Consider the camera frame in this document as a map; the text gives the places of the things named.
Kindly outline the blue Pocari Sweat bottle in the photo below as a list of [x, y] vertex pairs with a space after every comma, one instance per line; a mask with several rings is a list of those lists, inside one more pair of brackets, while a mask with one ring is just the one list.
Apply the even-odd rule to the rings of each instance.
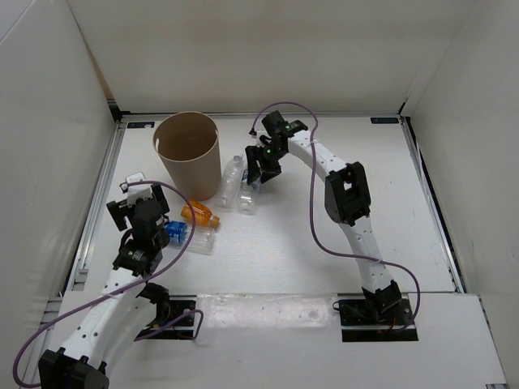
[[213, 252], [215, 232], [209, 227], [196, 226], [193, 229], [191, 224], [172, 220], [165, 226], [165, 231], [168, 233], [171, 246], [185, 246], [188, 251], [204, 255]]

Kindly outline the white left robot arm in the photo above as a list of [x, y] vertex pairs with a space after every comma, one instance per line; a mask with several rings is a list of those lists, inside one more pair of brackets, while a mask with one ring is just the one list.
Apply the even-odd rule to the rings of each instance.
[[169, 318], [167, 291], [151, 282], [169, 243], [169, 205], [158, 183], [126, 181], [122, 192], [107, 205], [123, 233], [117, 256], [100, 296], [76, 309], [86, 313], [78, 327], [38, 361], [43, 388], [109, 387], [109, 371], [142, 329]]

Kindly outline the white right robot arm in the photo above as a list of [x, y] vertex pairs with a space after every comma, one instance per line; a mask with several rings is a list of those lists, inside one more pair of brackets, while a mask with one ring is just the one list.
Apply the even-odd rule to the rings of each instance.
[[252, 128], [254, 145], [245, 148], [247, 182], [268, 182], [281, 174], [280, 160], [290, 154], [312, 169], [311, 185], [324, 184], [324, 209], [345, 234], [361, 277], [364, 314], [381, 324], [398, 315], [401, 291], [382, 256], [370, 220], [371, 194], [363, 165], [346, 162], [320, 143], [307, 125], [286, 121], [279, 111], [262, 119], [262, 130]]

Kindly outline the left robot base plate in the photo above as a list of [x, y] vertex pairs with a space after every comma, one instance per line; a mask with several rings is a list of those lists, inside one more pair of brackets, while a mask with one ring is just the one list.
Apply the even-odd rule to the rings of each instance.
[[199, 332], [196, 304], [194, 295], [170, 295], [159, 321], [148, 324], [136, 340], [195, 340]]

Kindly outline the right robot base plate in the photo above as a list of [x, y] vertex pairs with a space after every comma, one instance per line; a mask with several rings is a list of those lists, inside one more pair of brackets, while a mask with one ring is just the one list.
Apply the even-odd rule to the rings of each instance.
[[413, 317], [410, 299], [404, 296], [396, 308], [376, 317], [364, 298], [339, 296], [332, 303], [339, 314], [343, 343], [416, 342], [418, 331], [410, 320]]

